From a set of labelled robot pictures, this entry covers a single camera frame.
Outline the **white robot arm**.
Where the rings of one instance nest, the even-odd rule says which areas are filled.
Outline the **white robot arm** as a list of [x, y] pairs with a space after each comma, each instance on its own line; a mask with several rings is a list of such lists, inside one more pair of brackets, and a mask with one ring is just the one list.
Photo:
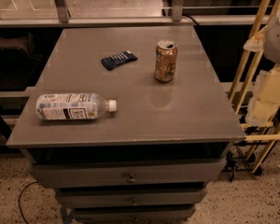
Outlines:
[[264, 30], [260, 30], [244, 44], [248, 51], [263, 51], [267, 60], [274, 62], [270, 71], [261, 70], [253, 87], [253, 95], [247, 107], [245, 122], [259, 126], [280, 107], [280, 10]]

